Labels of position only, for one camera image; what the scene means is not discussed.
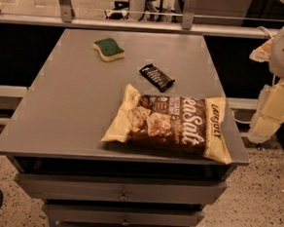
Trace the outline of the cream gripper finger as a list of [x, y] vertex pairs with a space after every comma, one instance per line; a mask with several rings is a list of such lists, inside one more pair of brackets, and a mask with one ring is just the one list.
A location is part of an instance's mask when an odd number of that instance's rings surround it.
[[273, 87], [265, 85], [252, 116], [248, 139], [253, 143], [269, 140], [284, 123], [284, 80]]

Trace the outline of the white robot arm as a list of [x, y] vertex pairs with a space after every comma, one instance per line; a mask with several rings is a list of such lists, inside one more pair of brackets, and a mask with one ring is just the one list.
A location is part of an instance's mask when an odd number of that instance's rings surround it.
[[263, 87], [252, 116], [248, 139], [253, 143], [263, 143], [284, 123], [284, 26], [255, 49], [249, 58], [256, 62], [267, 61], [273, 78], [279, 79], [278, 83]]

